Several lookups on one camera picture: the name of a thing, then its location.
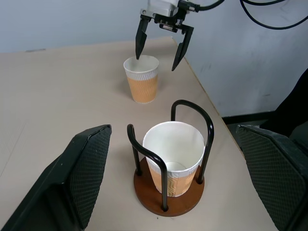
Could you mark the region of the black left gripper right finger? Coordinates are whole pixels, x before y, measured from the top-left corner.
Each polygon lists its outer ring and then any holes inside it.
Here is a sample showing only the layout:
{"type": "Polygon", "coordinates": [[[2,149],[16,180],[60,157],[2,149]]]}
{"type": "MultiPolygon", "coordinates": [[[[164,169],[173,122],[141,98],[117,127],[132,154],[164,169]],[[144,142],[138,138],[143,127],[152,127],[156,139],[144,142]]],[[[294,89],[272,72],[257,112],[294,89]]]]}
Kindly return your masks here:
{"type": "Polygon", "coordinates": [[[288,137],[239,125],[240,139],[253,186],[276,228],[308,229],[308,156],[288,137]]]}

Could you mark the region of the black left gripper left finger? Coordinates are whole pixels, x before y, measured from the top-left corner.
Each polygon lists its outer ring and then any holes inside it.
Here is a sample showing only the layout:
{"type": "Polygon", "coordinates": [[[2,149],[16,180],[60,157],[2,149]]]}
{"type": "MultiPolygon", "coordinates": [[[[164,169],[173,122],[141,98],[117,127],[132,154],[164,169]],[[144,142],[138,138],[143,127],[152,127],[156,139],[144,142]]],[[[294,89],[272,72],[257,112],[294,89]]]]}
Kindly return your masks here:
{"type": "Polygon", "coordinates": [[[85,230],[103,180],[111,134],[111,125],[101,125],[75,135],[44,169],[2,230],[85,230]]]}

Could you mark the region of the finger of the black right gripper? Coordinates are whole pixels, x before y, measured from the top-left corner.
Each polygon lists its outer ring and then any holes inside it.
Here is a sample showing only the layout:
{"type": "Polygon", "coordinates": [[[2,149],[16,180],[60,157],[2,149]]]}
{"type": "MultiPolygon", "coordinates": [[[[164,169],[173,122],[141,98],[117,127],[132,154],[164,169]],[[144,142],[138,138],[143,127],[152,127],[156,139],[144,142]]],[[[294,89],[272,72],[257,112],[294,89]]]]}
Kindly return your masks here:
{"type": "Polygon", "coordinates": [[[180,29],[181,33],[184,35],[184,39],[183,39],[183,42],[181,42],[178,45],[178,49],[175,55],[175,59],[174,59],[171,71],[174,71],[177,68],[177,66],[179,65],[183,57],[185,56],[190,40],[191,40],[191,36],[193,34],[193,30],[194,30],[193,27],[183,25],[183,24],[179,25],[178,29],[180,29]]]}
{"type": "Polygon", "coordinates": [[[135,37],[135,55],[136,55],[137,60],[140,58],[140,55],[144,48],[144,45],[147,39],[146,29],[150,21],[151,21],[150,17],[141,15],[139,26],[138,26],[136,37],[135,37]]]}

